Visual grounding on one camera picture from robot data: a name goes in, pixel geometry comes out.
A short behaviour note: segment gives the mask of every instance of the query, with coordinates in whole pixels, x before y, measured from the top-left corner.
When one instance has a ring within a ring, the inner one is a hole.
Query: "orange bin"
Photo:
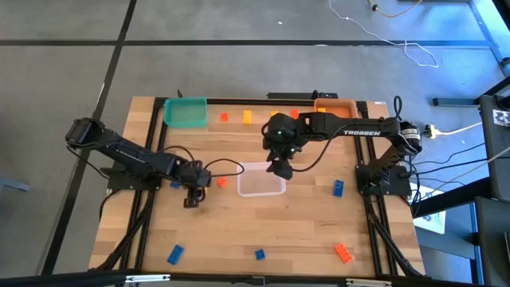
[[[356,101],[352,99],[326,99],[319,98],[313,103],[313,108],[316,112],[321,112],[320,109],[325,109],[335,116],[341,118],[357,118],[358,109]]]

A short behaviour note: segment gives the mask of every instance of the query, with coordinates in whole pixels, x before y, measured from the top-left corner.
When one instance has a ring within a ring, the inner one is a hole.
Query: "concrete floor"
[[[426,3],[405,16],[386,19],[371,12],[365,2],[332,2],[342,15],[388,39],[484,39],[465,3]],[[489,0],[483,4],[492,5]],[[408,5],[380,1],[387,11]],[[127,7],[128,0],[46,1],[44,5],[0,0],[0,39],[116,39]],[[324,0],[147,0],[137,4],[127,39],[372,38],[353,23],[336,18]],[[0,176],[31,186],[29,193],[4,190],[2,194],[0,277],[33,275],[41,265],[75,163],[65,150],[64,135],[73,119],[91,114],[112,51],[112,47],[0,47]],[[387,103],[399,95],[404,101],[402,117],[420,125],[436,124],[448,131],[480,121],[474,108],[432,108],[430,101],[436,96],[478,96],[502,80],[492,52],[469,47],[430,51],[438,69],[419,68],[394,47],[126,47],[102,121],[121,132],[132,96],[175,96],[178,88],[185,96],[221,97],[318,89]],[[430,60],[417,49],[410,53],[420,61]],[[482,142],[480,127],[424,140],[416,162],[444,159]],[[484,149],[478,148],[452,162],[483,157]],[[91,161],[100,167],[111,164],[97,154]],[[420,166],[421,171],[430,168]],[[430,177],[450,179],[467,169]],[[461,181],[469,183],[487,174],[482,168]],[[87,269],[105,184],[87,169],[56,272]]]

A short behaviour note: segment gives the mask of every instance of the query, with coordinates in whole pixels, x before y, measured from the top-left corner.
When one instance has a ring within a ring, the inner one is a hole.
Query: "wooden table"
[[[145,144],[154,100],[154,97],[133,97],[125,138]],[[367,102],[367,105],[370,117],[388,116],[384,103]],[[292,108],[300,112],[313,110],[313,107],[210,104],[206,128],[169,128],[165,146],[187,147],[204,163],[218,158],[264,162],[267,151],[262,149],[262,124],[269,120],[271,111],[290,114]],[[251,125],[242,123],[243,110],[247,109],[252,111]],[[162,124],[161,111],[156,131]],[[228,112],[227,123],[220,121],[221,112]],[[292,165],[307,167],[324,144],[308,143],[303,152],[296,154]],[[386,139],[375,138],[378,157],[389,144]],[[187,157],[178,149],[172,152]],[[237,194],[236,177],[228,178],[224,188],[214,179],[206,200],[195,209],[182,208],[186,192],[170,188],[170,183],[163,181],[155,197],[143,271],[373,277],[367,219],[355,183],[356,164],[353,138],[338,137],[317,166],[305,173],[295,173],[287,181],[284,194],[242,198]],[[236,166],[215,163],[210,170],[213,174],[236,172]],[[332,196],[335,179],[344,181],[342,198]],[[106,203],[90,267],[102,263],[124,236],[133,194],[133,191],[122,191]],[[424,273],[410,208],[399,197],[386,196],[385,200],[392,238],[413,267]],[[335,253],[334,246],[339,242],[354,256],[351,263],[342,263]],[[177,265],[170,265],[167,258],[175,244],[183,246],[185,251]],[[134,265],[137,245],[135,240],[129,267]],[[264,261],[255,258],[258,249],[265,250]],[[382,270],[389,273],[380,239],[379,252]]]

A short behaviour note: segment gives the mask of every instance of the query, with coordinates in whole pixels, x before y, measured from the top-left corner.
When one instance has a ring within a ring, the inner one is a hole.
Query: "green container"
[[[165,123],[170,128],[201,128],[207,125],[205,97],[165,100]]]

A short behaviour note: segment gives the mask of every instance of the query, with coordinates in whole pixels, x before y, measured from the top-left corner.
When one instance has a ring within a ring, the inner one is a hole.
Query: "blue block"
[[[342,197],[343,194],[343,181],[335,180],[335,189],[333,190],[333,196]]]
[[[172,250],[172,253],[167,259],[168,263],[176,265],[182,256],[182,252],[184,252],[184,248],[176,244],[174,249]]]
[[[265,259],[264,250],[257,250],[257,251],[255,251],[255,255],[257,256],[257,260]]]
[[[170,187],[172,188],[181,188],[182,184],[179,182],[171,182]]]

